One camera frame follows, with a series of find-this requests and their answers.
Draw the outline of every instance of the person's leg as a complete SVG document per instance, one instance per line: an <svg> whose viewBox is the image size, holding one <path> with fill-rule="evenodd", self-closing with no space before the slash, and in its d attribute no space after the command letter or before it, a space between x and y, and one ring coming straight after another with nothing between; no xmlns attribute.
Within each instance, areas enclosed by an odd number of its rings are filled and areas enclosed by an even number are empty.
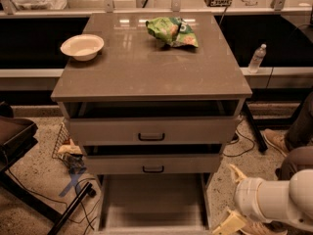
<svg viewBox="0 0 313 235"><path fill-rule="evenodd" d="M279 180L290 180L298 171L313 168L313 147L299 147L284 159L279 171Z"/></svg>
<svg viewBox="0 0 313 235"><path fill-rule="evenodd" d="M313 92L305 99L299 116L285 135L285 143L291 151L306 146L313 137Z"/></svg>

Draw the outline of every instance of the white bowl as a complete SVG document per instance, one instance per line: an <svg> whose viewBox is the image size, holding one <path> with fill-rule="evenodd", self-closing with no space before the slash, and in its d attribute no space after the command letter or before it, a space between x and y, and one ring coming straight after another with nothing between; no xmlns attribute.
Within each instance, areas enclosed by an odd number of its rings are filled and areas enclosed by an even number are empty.
<svg viewBox="0 0 313 235"><path fill-rule="evenodd" d="M104 47L104 40L97 35L81 34L71 37L61 46L61 51L77 61L92 60Z"/></svg>

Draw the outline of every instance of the green snack bag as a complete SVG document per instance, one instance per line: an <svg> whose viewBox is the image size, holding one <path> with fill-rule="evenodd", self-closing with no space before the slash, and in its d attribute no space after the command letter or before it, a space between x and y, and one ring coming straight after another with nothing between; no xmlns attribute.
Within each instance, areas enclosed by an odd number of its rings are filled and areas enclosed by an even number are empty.
<svg viewBox="0 0 313 235"><path fill-rule="evenodd" d="M156 18L146 21L148 33L172 47L193 45L198 41L191 27L181 18Z"/></svg>

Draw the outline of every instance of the stool seat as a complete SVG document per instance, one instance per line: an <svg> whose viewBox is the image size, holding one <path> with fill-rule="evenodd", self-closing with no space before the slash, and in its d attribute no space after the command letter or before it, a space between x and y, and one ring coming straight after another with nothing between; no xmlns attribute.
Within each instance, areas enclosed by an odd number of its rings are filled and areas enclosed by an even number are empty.
<svg viewBox="0 0 313 235"><path fill-rule="evenodd" d="M0 116L0 161L7 163L21 149L33 144L37 125L30 119Z"/></svg>

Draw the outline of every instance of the cabinet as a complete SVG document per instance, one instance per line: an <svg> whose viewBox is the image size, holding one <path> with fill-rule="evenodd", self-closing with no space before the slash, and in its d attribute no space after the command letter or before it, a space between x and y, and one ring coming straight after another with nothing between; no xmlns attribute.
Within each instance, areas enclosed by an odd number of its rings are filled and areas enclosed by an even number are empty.
<svg viewBox="0 0 313 235"><path fill-rule="evenodd" d="M199 48L170 48L145 21L181 17ZM210 13L94 14L105 41L69 60L52 99L102 187L98 234L205 234L206 190L251 92Z"/></svg>

